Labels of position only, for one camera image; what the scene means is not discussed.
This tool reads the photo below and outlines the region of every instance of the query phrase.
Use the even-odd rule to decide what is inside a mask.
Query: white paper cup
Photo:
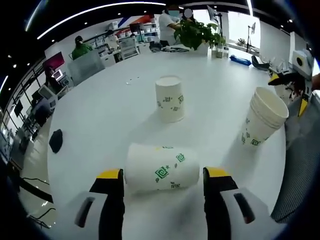
[[[258,147],[281,128],[288,116],[286,104],[277,95],[266,88],[257,87],[241,128],[242,144]]]
[[[157,111],[164,123],[174,123],[184,118],[182,82],[177,76],[163,76],[155,82]]]
[[[131,193],[189,187],[198,182],[199,174],[197,154],[190,149],[135,143],[124,168]]]

